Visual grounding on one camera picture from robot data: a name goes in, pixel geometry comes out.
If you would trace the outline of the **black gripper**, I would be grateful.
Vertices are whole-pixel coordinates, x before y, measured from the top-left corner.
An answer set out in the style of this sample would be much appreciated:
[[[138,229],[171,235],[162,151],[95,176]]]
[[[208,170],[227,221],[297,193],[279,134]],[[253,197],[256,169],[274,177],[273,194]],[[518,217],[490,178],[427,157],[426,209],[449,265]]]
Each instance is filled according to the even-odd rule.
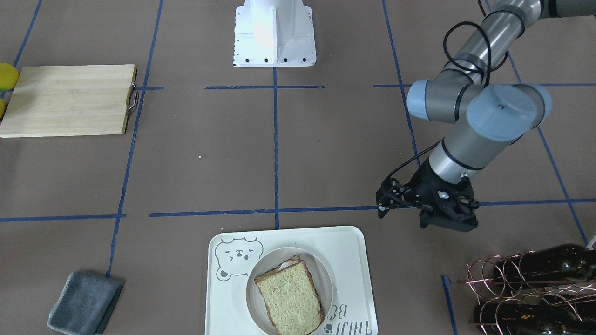
[[[376,191],[376,204],[379,219],[398,208],[441,208],[453,214],[471,215],[480,206],[470,178],[464,177],[460,182],[451,184],[435,174],[430,164],[421,165],[405,185],[395,178],[383,180]]]

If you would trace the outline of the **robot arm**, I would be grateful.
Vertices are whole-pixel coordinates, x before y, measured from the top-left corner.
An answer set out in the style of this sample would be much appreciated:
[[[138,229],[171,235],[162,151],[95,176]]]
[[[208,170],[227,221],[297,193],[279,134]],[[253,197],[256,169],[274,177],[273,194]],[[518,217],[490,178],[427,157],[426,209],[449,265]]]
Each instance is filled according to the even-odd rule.
[[[595,15],[593,0],[496,0],[481,24],[460,22],[475,32],[451,55],[435,79],[413,83],[406,108],[413,117],[452,124],[406,184],[391,172],[375,194],[379,218],[392,209],[417,208],[420,225],[469,231],[477,226],[471,179],[505,148],[549,116],[553,100],[532,83],[491,83],[492,73],[508,58],[509,47],[541,19]]]

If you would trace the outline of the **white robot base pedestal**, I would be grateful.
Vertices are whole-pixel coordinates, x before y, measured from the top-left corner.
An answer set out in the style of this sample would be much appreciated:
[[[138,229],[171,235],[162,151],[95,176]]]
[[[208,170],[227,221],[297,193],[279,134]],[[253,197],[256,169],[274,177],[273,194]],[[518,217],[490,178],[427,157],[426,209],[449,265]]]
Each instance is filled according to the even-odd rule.
[[[302,0],[246,0],[236,7],[233,66],[312,67],[313,13]]]

